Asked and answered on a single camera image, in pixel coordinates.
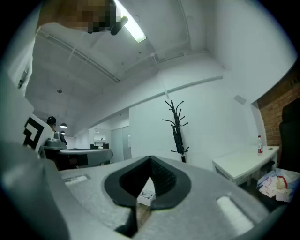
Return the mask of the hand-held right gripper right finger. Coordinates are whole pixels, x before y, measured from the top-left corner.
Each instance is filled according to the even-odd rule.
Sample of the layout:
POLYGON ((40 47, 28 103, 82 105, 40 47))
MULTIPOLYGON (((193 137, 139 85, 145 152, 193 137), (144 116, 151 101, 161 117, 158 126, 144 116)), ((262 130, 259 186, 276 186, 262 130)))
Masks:
POLYGON ((252 221, 260 223, 269 211, 252 195, 211 170, 178 160, 160 160, 183 171, 191 180, 188 195, 176 207, 152 211, 137 240, 231 240, 236 231, 217 199, 229 197, 252 221))

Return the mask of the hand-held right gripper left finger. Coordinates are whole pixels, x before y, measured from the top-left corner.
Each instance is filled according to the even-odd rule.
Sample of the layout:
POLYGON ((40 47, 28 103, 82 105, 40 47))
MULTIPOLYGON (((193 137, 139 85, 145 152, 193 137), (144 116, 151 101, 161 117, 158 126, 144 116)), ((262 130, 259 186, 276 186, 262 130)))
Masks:
POLYGON ((145 222, 138 227, 137 198, 150 176, 149 157, 110 165, 61 171, 75 199, 105 227, 132 238, 149 238, 145 222))

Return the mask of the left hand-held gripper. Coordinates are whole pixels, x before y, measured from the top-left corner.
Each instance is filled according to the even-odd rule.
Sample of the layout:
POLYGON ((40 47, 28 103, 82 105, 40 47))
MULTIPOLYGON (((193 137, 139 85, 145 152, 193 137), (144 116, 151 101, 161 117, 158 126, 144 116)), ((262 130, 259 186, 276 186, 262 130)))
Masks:
POLYGON ((40 159, 53 161, 58 170, 80 169, 108 164, 111 149, 65 149, 64 136, 53 132, 48 124, 31 115, 24 126, 23 146, 32 149, 40 159))

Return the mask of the black metal coat rack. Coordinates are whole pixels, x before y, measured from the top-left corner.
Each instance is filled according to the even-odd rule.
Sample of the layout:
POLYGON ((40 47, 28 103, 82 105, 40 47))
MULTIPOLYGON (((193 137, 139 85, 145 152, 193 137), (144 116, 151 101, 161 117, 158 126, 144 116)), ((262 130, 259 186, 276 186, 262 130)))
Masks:
MULTIPOLYGON (((175 125, 176 127, 179 128, 180 132, 181 132, 181 127, 184 127, 188 124, 188 122, 186 122, 185 124, 181 124, 180 122, 185 118, 185 116, 183 117, 180 117, 180 114, 181 114, 181 108, 179 109, 179 107, 181 106, 182 103, 184 103, 184 101, 181 101, 176 107, 174 106, 174 103, 173 101, 171 100, 170 103, 168 103, 167 101, 165 101, 165 103, 169 106, 169 110, 172 111, 173 113, 173 118, 174 120, 166 120, 166 119, 162 119, 162 121, 165 121, 165 122, 170 122, 171 123, 171 126, 172 125, 175 125)), ((181 138, 182 138, 182 147, 184 148, 184 154, 180 154, 181 156, 181 161, 183 163, 186 163, 186 153, 188 152, 189 150, 189 147, 184 147, 184 142, 183 142, 183 137, 182 137, 182 134, 181 134, 181 138)))

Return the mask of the white bin with papers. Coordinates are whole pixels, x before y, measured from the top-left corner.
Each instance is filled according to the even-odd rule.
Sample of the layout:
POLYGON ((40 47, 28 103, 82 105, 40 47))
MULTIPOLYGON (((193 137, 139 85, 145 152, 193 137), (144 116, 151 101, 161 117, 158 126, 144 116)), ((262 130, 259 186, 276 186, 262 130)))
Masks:
POLYGON ((142 205, 146 205, 146 206, 151 206, 151 202, 154 201, 156 199, 156 194, 153 191, 150 190, 143 190, 138 198, 137 198, 137 202, 142 204, 142 205))

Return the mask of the white table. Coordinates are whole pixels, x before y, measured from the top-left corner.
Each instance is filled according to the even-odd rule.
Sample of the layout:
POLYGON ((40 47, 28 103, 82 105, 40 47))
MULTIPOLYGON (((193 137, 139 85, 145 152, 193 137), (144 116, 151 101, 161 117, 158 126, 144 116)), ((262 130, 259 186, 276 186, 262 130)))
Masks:
POLYGON ((263 153, 258 154, 256 146, 248 146, 229 155, 214 159, 213 166, 217 173, 221 173, 235 185, 251 183, 252 178, 259 178, 260 169, 270 161, 272 168, 276 167, 278 158, 278 146, 264 146, 263 153))

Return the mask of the pile of pale clothes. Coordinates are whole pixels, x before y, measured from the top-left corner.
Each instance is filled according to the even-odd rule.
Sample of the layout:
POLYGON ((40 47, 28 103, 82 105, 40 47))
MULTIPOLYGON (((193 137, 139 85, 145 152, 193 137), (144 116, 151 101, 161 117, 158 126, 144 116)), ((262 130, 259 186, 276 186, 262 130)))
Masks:
POLYGON ((257 189, 269 198, 289 203, 300 184, 300 173, 275 168, 257 182, 257 189))

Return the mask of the black office chair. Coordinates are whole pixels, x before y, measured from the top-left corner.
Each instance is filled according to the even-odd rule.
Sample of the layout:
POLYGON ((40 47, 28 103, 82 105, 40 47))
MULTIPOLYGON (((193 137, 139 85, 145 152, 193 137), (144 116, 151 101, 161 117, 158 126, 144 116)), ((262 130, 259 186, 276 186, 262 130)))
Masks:
POLYGON ((300 173, 300 97, 267 115, 266 143, 278 146, 277 167, 300 173))

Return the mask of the ceiling tube light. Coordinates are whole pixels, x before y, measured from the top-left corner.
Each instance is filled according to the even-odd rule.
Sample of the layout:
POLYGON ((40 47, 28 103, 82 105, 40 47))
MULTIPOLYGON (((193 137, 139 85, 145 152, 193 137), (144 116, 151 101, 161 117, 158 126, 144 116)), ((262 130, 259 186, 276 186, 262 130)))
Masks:
POLYGON ((132 35, 137 43, 140 43, 146 39, 146 35, 134 20, 132 15, 126 10, 126 8, 119 2, 119 0, 113 0, 116 4, 117 10, 120 13, 120 17, 126 17, 127 22, 125 23, 125 28, 132 35))

